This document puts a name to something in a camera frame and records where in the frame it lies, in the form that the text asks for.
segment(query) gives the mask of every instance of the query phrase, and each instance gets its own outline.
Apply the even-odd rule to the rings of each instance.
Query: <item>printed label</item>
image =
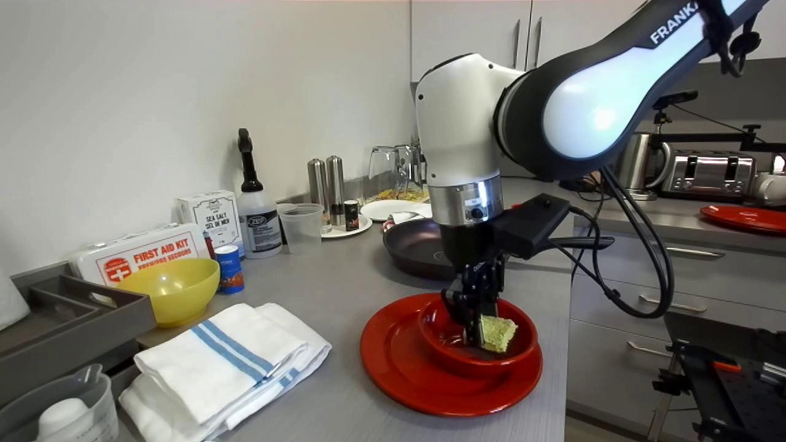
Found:
[[[136,271],[142,271],[165,260],[176,260],[183,256],[196,256],[196,248],[190,234],[175,237],[172,242],[159,242],[148,248],[132,248],[128,254],[109,256],[98,260],[98,269],[102,272],[102,281],[120,283]]]
[[[196,223],[203,226],[203,232],[212,237],[213,247],[239,247],[239,223],[236,210],[230,199],[207,199],[193,206]]]
[[[240,219],[249,254],[267,254],[281,248],[278,215],[250,215]]]

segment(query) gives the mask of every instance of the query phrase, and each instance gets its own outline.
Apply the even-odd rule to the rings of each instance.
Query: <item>bottle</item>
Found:
[[[239,215],[246,258],[267,258],[281,254],[283,237],[276,201],[262,194],[262,185],[253,167],[253,143],[246,127],[239,131],[239,151],[242,159],[242,188],[239,194]]]

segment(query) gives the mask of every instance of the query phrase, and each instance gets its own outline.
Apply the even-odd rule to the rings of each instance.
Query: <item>yellow bowl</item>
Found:
[[[183,328],[203,315],[218,289],[218,262],[208,258],[166,260],[120,281],[120,289],[148,296],[156,328]]]

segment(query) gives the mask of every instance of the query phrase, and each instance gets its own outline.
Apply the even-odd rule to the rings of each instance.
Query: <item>black pan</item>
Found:
[[[382,243],[396,269],[427,281],[452,281],[454,269],[441,254],[439,226],[433,219],[398,223],[386,232]]]

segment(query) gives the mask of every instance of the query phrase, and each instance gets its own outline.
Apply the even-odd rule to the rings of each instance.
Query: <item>gray countertop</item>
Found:
[[[325,242],[304,256],[281,254],[242,265],[246,292],[218,296],[212,312],[234,303],[278,303],[331,342],[333,352],[312,379],[253,416],[228,439],[565,439],[570,265],[562,256],[508,262],[503,297],[533,316],[545,368],[525,400],[472,420],[416,413],[380,394],[362,367],[359,340],[380,307],[441,287],[392,269],[379,226],[355,239]]]

